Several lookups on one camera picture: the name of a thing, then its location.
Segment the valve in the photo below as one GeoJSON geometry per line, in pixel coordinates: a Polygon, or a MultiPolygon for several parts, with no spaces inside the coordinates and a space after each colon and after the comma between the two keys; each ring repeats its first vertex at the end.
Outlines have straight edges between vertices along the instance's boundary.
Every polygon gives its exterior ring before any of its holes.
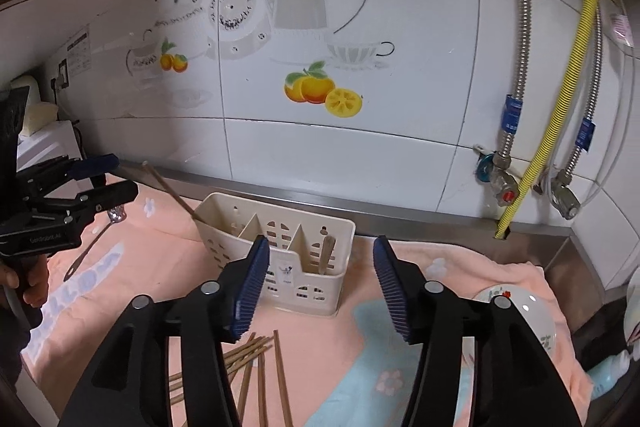
{"type": "MultiPolygon", "coordinates": [[[[534,190],[542,195],[545,193],[546,177],[549,175],[548,169],[542,172],[540,179],[534,190]]],[[[572,181],[572,176],[568,174],[564,169],[561,169],[554,178],[551,179],[551,204],[554,208],[560,212],[560,215],[566,220],[574,219],[580,212],[580,201],[575,197],[575,194],[569,188],[569,184],[572,181]]]]}
{"type": "Polygon", "coordinates": [[[505,169],[495,165],[494,153],[487,152],[480,146],[475,146],[474,150],[480,154],[476,165],[476,179],[489,184],[498,206],[513,204],[520,195],[516,179],[505,169]]]}

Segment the pink towel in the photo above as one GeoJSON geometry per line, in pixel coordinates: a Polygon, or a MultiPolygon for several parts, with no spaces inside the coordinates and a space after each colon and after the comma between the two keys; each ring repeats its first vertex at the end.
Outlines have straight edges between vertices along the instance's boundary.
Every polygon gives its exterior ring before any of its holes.
{"type": "MultiPolygon", "coordinates": [[[[190,201],[194,207],[197,201],[190,201]]],[[[190,216],[169,195],[140,185],[136,201],[126,206],[127,219],[113,225],[94,245],[79,271],[63,285],[69,265],[106,226],[102,214],[82,234],[82,247],[60,252],[49,261],[51,296],[44,308],[46,327],[34,335],[37,346],[25,351],[25,361],[37,384],[58,415],[87,363],[129,301],[147,294],[156,301],[177,298],[218,275],[216,263],[200,242],[190,216]],[[107,261],[116,259],[108,269],[107,261]],[[84,287],[81,275],[98,273],[95,287],[84,287]]],[[[542,270],[530,264],[501,266],[465,248],[428,243],[393,242],[398,257],[417,263],[423,270],[437,261],[440,279],[462,297],[472,297],[497,283],[512,283],[545,299],[558,330],[553,361],[584,422],[591,382],[575,360],[569,330],[558,302],[546,284],[542,270]]],[[[310,317],[259,305],[251,330],[258,335],[280,331],[293,423],[302,427],[332,393],[362,352],[364,343],[351,314],[358,304],[382,298],[371,260],[372,240],[357,237],[352,263],[345,277],[338,314],[310,317]]],[[[273,349],[266,354],[267,403],[271,427],[284,426],[278,393],[273,349]]],[[[179,341],[170,342],[170,374],[180,369],[179,341]]],[[[242,375],[234,380],[237,396],[242,375]]],[[[185,420],[184,404],[172,408],[174,425],[185,420]]],[[[468,415],[458,425],[467,425],[468,415]]],[[[248,396],[244,424],[258,425],[257,371],[248,396]]]]}

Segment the yellow gas hose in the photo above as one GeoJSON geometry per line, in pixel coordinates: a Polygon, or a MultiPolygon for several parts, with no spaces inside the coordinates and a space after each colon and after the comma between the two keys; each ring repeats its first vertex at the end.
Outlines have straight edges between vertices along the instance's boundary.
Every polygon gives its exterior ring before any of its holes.
{"type": "Polygon", "coordinates": [[[546,127],[545,134],[542,137],[542,142],[540,142],[540,145],[538,146],[536,155],[533,156],[527,171],[524,173],[522,180],[518,184],[520,195],[511,206],[507,207],[498,222],[498,230],[495,233],[495,237],[497,239],[502,239],[504,237],[509,224],[513,220],[513,216],[518,211],[518,208],[529,192],[531,185],[540,175],[550,152],[555,146],[556,140],[558,140],[560,130],[564,125],[564,120],[569,110],[569,106],[571,105],[571,100],[574,97],[575,87],[577,86],[584,56],[586,55],[587,47],[589,45],[591,27],[593,25],[593,18],[596,13],[597,3],[598,0],[582,0],[582,11],[580,12],[578,30],[575,34],[574,47],[571,50],[571,55],[569,55],[569,64],[564,72],[564,80],[562,81],[560,94],[556,100],[556,107],[554,107],[554,111],[551,114],[551,120],[546,127]]]}

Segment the stainless steel counter edge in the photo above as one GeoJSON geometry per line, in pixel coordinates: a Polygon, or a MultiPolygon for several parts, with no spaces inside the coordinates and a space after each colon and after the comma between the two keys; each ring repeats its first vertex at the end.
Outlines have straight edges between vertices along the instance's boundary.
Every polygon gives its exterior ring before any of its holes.
{"type": "MultiPolygon", "coordinates": [[[[572,331],[600,307],[622,296],[624,289],[604,291],[589,257],[569,227],[513,223],[506,239],[495,239],[495,221],[385,204],[351,201],[295,190],[262,187],[232,180],[158,168],[178,194],[203,200],[224,192],[265,203],[351,219],[358,235],[386,235],[402,241],[447,243],[482,253],[496,263],[543,267],[572,331]]],[[[162,190],[140,164],[122,161],[116,174],[162,190]]]]}

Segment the white plastic utensil holder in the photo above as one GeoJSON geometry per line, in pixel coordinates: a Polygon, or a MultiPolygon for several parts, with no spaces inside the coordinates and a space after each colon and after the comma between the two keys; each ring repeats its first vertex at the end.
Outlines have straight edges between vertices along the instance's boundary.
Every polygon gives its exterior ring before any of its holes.
{"type": "Polygon", "coordinates": [[[196,209],[194,220],[207,250],[222,270],[243,259],[257,235],[270,244],[270,265],[260,295],[277,308],[334,315],[351,256],[355,224],[276,204],[260,203],[221,192],[210,194],[196,209]],[[318,273],[322,242],[335,237],[326,274],[318,273]]]}

